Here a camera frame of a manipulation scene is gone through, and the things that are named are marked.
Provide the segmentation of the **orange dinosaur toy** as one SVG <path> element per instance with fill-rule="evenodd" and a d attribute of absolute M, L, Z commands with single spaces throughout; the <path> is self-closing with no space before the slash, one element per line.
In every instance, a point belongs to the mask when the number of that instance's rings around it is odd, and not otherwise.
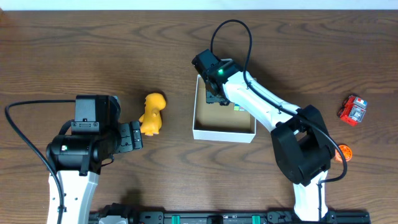
<path fill-rule="evenodd" d="M 160 112 L 166 107 L 166 100 L 160 93 L 151 93 L 146 96 L 144 114 L 139 118 L 141 133 L 146 136 L 159 134 L 162 127 Z"/>

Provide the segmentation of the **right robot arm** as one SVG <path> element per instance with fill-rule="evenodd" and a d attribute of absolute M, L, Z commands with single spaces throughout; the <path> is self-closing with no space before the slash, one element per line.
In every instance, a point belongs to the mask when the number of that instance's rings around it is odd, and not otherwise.
<path fill-rule="evenodd" d="M 321 113 L 312 105 L 301 108 L 282 100 L 234 60 L 220 59 L 208 49 L 192 65 L 215 98 L 239 104 L 270 132 L 276 163 L 293 184 L 296 216 L 324 220 L 324 186 L 335 149 Z"/>

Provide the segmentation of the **red toy car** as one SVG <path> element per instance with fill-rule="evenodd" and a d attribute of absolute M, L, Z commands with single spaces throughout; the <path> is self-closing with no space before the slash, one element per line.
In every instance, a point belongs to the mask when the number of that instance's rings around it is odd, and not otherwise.
<path fill-rule="evenodd" d="M 362 122 L 367 106 L 368 102 L 363 98 L 350 95 L 342 103 L 337 117 L 351 126 L 356 126 L 358 123 Z"/>

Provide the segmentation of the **white cardboard box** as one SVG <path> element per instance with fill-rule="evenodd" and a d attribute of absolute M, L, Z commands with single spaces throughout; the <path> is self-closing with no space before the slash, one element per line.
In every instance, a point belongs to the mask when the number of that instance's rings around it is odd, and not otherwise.
<path fill-rule="evenodd" d="M 247 111 L 235 111 L 234 103 L 220 106 L 206 102 L 206 84 L 214 83 L 221 89 L 227 75 L 243 70 L 231 59 L 216 62 L 192 61 L 198 71 L 193 113 L 193 138 L 207 141 L 250 143 L 256 135 L 256 119 Z"/>

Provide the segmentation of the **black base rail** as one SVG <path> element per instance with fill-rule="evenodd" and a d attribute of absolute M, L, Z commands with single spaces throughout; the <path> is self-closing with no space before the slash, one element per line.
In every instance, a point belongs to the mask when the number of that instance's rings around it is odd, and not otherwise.
<path fill-rule="evenodd" d="M 112 204 L 99 212 L 89 214 L 89 224 L 272 224 L 303 223 L 291 210 L 271 210 L 266 212 L 163 212 L 139 211 L 131 207 Z"/>

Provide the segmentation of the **orange round disc toy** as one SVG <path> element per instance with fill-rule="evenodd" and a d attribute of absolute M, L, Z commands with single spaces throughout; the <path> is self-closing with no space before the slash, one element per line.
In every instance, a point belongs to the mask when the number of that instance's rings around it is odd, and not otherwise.
<path fill-rule="evenodd" d="M 343 153 L 346 162 L 350 161 L 353 157 L 353 152 L 352 149 L 346 145 L 346 144 L 340 144 L 339 145 L 339 149 L 340 151 Z M 335 151 L 335 160 L 338 162 L 343 162 L 342 157 L 340 155 L 340 153 L 336 150 Z"/>

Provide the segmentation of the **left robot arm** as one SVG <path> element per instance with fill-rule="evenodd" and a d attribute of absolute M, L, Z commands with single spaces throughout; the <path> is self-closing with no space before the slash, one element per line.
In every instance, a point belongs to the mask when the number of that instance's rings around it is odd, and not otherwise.
<path fill-rule="evenodd" d="M 49 178 L 48 223 L 88 223 L 104 160 L 142 149 L 139 122 L 121 124 L 120 114 L 115 96 L 76 97 L 75 118 L 62 126 L 46 149 L 60 182 Z"/>

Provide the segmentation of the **colourful puzzle cube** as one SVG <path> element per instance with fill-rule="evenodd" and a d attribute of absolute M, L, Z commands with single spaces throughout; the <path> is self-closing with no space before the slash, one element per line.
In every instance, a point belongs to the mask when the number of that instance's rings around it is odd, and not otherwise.
<path fill-rule="evenodd" d="M 245 111 L 245 109 L 242 107 L 242 106 L 240 106 L 239 104 L 234 104 L 234 108 L 233 108 L 235 111 Z"/>

